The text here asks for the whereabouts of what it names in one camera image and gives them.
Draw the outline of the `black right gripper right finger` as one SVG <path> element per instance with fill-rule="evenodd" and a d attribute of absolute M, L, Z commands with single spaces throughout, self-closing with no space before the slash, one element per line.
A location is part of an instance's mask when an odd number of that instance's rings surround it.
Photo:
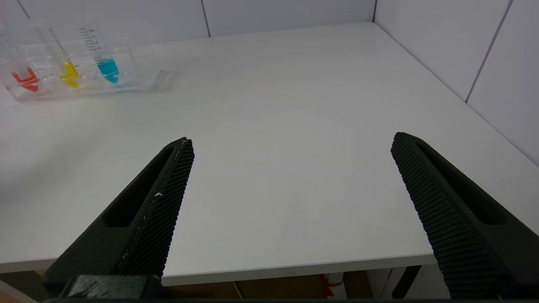
<path fill-rule="evenodd" d="M 420 138 L 391 153 L 452 298 L 538 299 L 535 232 Z"/>

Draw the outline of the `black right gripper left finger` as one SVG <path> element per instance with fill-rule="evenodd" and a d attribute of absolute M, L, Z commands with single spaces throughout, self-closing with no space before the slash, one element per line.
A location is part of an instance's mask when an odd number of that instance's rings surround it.
<path fill-rule="evenodd" d="M 80 275 L 162 277 L 194 159 L 188 138 L 164 146 L 48 268 L 46 290 Z"/>

